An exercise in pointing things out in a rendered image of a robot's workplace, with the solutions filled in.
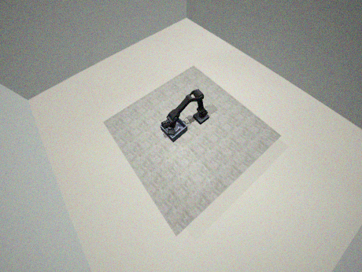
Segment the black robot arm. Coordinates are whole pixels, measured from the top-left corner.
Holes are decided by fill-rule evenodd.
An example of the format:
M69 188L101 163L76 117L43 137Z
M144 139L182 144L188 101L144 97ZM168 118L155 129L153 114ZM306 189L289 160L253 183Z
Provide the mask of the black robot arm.
M191 97L192 94L195 97ZM196 101L198 103L197 111L200 113L198 116L204 119L208 112L204 108L202 100L203 98L204 94L199 89L192 90L176 109L170 111L170 113L166 117L167 120L161 123L162 127L164 129L167 129L168 127L171 127L171 125L175 125L177 120L179 119L181 111L183 111L192 101ZM171 119L169 116L171 117Z

